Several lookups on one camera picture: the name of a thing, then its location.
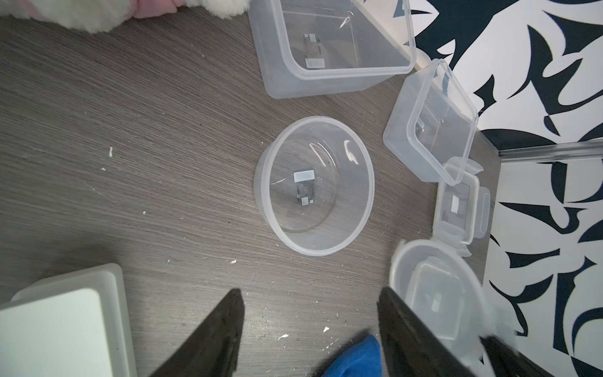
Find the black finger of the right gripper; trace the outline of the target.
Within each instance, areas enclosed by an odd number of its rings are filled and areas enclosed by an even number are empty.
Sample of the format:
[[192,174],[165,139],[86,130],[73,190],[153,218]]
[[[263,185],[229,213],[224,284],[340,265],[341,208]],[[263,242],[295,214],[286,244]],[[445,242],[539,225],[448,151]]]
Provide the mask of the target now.
[[496,336],[481,338],[481,343],[497,377],[552,377],[522,353],[512,350]]

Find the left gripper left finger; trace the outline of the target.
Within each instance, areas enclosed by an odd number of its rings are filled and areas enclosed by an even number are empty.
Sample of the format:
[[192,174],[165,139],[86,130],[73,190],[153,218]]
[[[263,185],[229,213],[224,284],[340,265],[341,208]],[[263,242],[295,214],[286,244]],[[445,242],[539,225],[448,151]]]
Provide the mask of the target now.
[[231,376],[236,370],[245,307],[241,290],[230,290],[154,376]]

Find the clear rectangular lunch box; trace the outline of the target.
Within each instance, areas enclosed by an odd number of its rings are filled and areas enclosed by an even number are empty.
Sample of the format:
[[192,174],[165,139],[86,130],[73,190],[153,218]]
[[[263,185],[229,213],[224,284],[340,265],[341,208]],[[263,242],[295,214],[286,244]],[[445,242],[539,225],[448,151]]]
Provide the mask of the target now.
[[477,122],[477,109],[447,62],[434,59],[406,78],[383,142],[421,181],[457,185]]
[[365,90],[416,65],[407,1],[253,0],[247,14],[276,99]]

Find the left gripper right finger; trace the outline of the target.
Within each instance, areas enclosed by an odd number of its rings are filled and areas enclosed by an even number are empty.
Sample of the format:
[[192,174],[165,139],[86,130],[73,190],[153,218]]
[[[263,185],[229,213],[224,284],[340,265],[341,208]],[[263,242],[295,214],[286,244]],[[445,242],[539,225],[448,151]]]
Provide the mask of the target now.
[[391,376],[471,376],[471,371],[421,322],[390,287],[377,301],[378,326]]

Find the blue cleaning cloth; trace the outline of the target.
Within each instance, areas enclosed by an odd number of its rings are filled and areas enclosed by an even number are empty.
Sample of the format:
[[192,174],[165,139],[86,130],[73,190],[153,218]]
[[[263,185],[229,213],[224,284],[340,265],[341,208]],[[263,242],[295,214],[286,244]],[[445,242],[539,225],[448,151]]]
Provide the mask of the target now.
[[381,347],[373,335],[350,347],[326,369],[323,377],[382,377]]

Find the round clear container lid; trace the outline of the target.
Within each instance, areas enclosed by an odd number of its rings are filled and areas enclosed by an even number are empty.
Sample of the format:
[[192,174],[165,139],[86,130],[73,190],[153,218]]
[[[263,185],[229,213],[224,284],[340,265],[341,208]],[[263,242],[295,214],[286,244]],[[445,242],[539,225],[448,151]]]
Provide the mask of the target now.
[[494,314],[477,275],[455,248],[435,239],[402,240],[391,259],[389,286],[457,360],[477,365]]

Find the round clear container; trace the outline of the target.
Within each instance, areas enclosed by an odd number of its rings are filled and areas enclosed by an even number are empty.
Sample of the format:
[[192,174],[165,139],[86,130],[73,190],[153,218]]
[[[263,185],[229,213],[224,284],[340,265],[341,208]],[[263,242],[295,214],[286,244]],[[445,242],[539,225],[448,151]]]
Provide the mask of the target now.
[[254,173],[260,215],[292,250],[326,256],[361,233],[375,197],[375,171],[360,137],[325,116],[300,119],[262,153]]

